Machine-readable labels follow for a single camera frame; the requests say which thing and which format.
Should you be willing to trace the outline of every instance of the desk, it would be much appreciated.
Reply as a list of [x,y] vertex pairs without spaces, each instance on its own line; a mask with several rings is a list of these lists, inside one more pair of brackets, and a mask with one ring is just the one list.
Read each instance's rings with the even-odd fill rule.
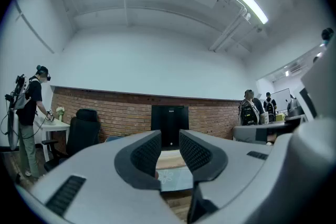
[[[41,131],[41,140],[47,140],[50,139],[50,132],[53,131],[66,131],[66,143],[68,143],[68,137],[69,137],[69,130],[70,130],[70,125],[66,124],[62,121],[59,121],[57,119],[54,119],[54,121],[49,121],[45,120],[43,123],[43,120],[45,119],[45,116],[35,116],[34,118],[34,123],[36,124],[37,127],[40,127]],[[44,158],[47,161],[49,161],[49,155],[48,155],[48,147],[46,145],[43,145],[43,153],[44,153]]]

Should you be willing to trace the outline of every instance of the brick wall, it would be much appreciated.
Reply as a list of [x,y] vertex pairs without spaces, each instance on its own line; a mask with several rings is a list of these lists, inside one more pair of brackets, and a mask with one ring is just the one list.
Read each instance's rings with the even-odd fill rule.
[[[57,87],[51,108],[55,112],[59,106],[63,106],[63,121],[68,124],[81,108],[97,110],[101,123],[99,141],[104,142],[109,135],[127,136],[150,131],[152,105],[188,106],[190,130],[217,137],[232,139],[232,128],[238,124],[239,101],[170,98]],[[65,142],[63,136],[58,138],[54,134],[53,138]]]

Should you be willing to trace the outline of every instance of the ceiling light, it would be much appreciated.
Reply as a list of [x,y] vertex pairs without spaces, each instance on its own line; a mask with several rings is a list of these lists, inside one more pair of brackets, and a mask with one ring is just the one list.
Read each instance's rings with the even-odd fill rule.
[[253,10],[253,12],[258,16],[258,18],[261,20],[263,24],[268,22],[265,13],[261,10],[261,8],[254,0],[243,0],[243,1]]

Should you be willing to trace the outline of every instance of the cable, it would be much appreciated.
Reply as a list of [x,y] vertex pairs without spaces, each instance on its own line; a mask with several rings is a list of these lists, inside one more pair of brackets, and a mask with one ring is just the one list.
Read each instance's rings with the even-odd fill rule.
[[[6,109],[7,109],[7,114],[6,114],[6,115],[4,116],[4,118],[1,120],[1,124],[0,124],[1,132],[2,132],[2,134],[4,134],[4,135],[6,135],[6,134],[2,131],[2,123],[3,123],[3,121],[4,121],[5,118],[8,116],[10,122],[12,122],[12,119],[11,119],[11,117],[10,117],[10,113],[9,113],[9,110],[8,110],[8,106],[7,106],[7,101],[6,101]],[[22,138],[23,138],[23,139],[29,139],[29,138],[33,137],[35,134],[37,134],[37,132],[41,129],[41,126],[44,124],[44,122],[46,121],[47,118],[48,118],[48,116],[46,116],[46,117],[44,118],[42,124],[39,126],[39,128],[37,129],[37,131],[36,131],[33,135],[31,135],[31,136],[29,136],[29,137],[25,137],[25,138],[22,137]],[[15,133],[15,134],[17,135],[17,137],[19,137],[19,135],[14,131],[14,128],[12,127],[12,124],[10,124],[10,129],[11,129],[10,131],[12,131],[13,133]]]
[[2,131],[2,123],[3,123],[3,121],[5,120],[5,118],[8,116],[8,112],[7,112],[7,114],[4,116],[4,118],[1,120],[1,124],[0,124],[0,130],[1,130],[1,132],[2,132],[2,134],[4,134],[4,135],[6,135],[3,131]]

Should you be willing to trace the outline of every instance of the backpack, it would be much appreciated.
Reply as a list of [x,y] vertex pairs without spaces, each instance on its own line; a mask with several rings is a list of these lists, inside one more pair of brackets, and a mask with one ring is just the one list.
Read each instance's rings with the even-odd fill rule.
[[272,103],[273,99],[269,100],[269,102],[267,101],[266,99],[266,112],[268,112],[268,118],[269,118],[269,121],[272,122],[272,121],[275,121],[275,109],[274,109],[274,106],[273,106],[273,103]]
[[241,120],[241,125],[258,125],[259,124],[259,112],[257,113],[256,108],[249,101],[244,100],[239,106],[239,118]]
[[16,98],[14,102],[15,110],[23,109],[25,105],[32,99],[31,97],[26,99],[26,94],[28,93],[29,85],[33,81],[39,81],[37,78],[33,78],[33,79],[30,78],[28,80],[27,77],[23,77],[23,75],[22,75],[22,79],[23,80],[21,81],[21,83],[18,83],[16,86],[17,90],[15,90],[18,92],[18,97]]

